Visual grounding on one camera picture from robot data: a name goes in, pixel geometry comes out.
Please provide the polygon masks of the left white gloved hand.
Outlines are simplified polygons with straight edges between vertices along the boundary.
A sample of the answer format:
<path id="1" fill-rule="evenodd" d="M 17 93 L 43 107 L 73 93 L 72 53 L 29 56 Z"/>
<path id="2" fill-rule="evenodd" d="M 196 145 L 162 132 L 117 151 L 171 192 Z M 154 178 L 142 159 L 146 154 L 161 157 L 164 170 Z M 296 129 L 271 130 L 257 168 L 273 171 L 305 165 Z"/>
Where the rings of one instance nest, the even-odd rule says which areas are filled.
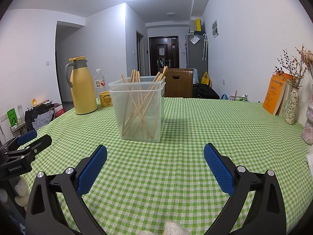
<path id="1" fill-rule="evenodd" d="M 24 177 L 17 176 L 7 181 L 1 181 L 1 203 L 11 200 L 26 211 L 29 196 L 29 186 Z"/>

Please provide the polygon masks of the white gloved hand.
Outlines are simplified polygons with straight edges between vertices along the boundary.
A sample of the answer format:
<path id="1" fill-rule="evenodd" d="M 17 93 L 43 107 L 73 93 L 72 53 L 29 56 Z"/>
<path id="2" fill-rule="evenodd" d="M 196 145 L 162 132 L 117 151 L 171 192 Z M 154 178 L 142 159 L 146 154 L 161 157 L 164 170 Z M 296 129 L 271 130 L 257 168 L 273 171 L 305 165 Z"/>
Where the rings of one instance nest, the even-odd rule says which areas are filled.
<path id="1" fill-rule="evenodd" d="M 189 231 L 178 223 L 167 221 L 163 228 L 163 235 L 189 235 Z"/>

